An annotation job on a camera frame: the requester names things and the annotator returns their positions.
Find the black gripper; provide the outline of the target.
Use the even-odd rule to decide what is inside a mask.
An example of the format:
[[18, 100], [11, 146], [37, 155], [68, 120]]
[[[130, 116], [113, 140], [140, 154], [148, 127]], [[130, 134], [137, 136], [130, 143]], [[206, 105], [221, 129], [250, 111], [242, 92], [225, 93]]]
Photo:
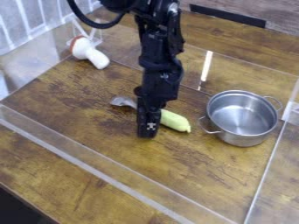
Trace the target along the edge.
[[138, 137], [154, 138], [161, 120], [160, 109], [168, 101], [177, 99], [181, 79], [182, 64], [177, 59], [164, 70], [144, 69], [141, 85], [134, 88]]

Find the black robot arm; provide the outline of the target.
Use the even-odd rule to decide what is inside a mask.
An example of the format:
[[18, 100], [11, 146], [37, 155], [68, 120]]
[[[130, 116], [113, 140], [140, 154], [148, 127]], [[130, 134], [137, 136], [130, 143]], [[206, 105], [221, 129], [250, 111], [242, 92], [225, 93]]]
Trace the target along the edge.
[[182, 52], [178, 0], [101, 0], [114, 13], [134, 13], [144, 69], [142, 82], [134, 88], [137, 136], [153, 138], [161, 109], [177, 99], [182, 79], [182, 64], [176, 55]]

